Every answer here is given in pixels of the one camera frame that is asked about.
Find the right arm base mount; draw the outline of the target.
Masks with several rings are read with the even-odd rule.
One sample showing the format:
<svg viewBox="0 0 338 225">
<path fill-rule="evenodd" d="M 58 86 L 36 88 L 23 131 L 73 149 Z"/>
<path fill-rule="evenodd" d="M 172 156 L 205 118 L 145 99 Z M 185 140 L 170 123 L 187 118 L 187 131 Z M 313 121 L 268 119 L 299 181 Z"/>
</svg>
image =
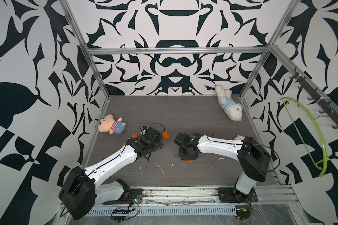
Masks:
<svg viewBox="0 0 338 225">
<path fill-rule="evenodd" d="M 246 203 L 246 202 L 258 202 L 255 189 L 252 188 L 249 194 L 243 194 L 235 188 L 218 188 L 218 197 L 220 202 L 224 203 Z"/>
</svg>

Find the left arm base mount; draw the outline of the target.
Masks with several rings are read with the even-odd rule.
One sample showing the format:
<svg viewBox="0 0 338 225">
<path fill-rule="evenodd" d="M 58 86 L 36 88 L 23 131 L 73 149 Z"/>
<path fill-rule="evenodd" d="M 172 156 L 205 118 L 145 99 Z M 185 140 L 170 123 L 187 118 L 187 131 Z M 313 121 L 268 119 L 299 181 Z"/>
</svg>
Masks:
<svg viewBox="0 0 338 225">
<path fill-rule="evenodd" d="M 109 205 L 109 204 L 125 204 L 129 203 L 129 201 L 132 200 L 138 200 L 140 201 L 143 195 L 143 189 L 142 188 L 130 188 L 127 183 L 125 183 L 122 179 L 117 179 L 115 180 L 118 184 L 120 184 L 124 192 L 122 195 L 117 199 L 117 200 L 111 200 L 111 201 L 106 201 L 103 204 L 104 205 Z"/>
</svg>

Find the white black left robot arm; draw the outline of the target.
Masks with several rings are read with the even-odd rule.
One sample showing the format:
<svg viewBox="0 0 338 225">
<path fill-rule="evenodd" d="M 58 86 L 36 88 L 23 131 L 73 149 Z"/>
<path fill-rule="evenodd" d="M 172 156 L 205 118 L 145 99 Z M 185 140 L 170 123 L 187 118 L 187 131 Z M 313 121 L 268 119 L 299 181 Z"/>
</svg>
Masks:
<svg viewBox="0 0 338 225">
<path fill-rule="evenodd" d="M 163 147 L 162 133 L 148 127 L 143 134 L 129 138 L 117 152 L 101 162 L 86 168 L 73 168 L 58 195 L 64 209 L 74 220 L 78 220 L 96 204 L 119 200 L 128 188 L 125 182 L 118 179 L 108 187 L 102 184 L 125 166 L 141 157 L 149 159 L 153 152 Z"/>
</svg>

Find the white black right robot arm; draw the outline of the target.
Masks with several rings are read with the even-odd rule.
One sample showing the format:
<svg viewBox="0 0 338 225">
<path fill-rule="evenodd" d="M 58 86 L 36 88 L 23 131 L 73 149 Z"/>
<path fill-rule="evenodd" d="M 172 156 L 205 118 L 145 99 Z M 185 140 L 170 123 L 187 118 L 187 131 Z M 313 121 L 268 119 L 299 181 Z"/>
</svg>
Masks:
<svg viewBox="0 0 338 225">
<path fill-rule="evenodd" d="M 201 153 L 216 154 L 238 161 L 243 169 L 234 186 L 234 194 L 248 195 L 258 182 L 266 180 L 270 154 L 252 137 L 224 140 L 204 134 L 179 133 L 174 139 L 181 160 L 195 160 Z"/>
</svg>

